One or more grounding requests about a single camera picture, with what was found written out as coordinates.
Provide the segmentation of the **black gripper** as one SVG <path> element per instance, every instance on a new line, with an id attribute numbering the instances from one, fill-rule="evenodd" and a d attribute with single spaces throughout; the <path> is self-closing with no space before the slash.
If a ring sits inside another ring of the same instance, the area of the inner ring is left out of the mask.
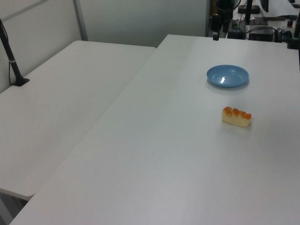
<path id="1" fill-rule="evenodd" d="M 233 10 L 235 7 L 234 0 L 215 0 L 214 6 L 217 9 L 217 14 L 212 15 L 211 20 L 211 31 L 213 32 L 213 40 L 219 40 L 219 26 L 220 23 L 222 25 L 222 31 L 228 32 L 229 30 L 229 22 L 233 17 Z"/>

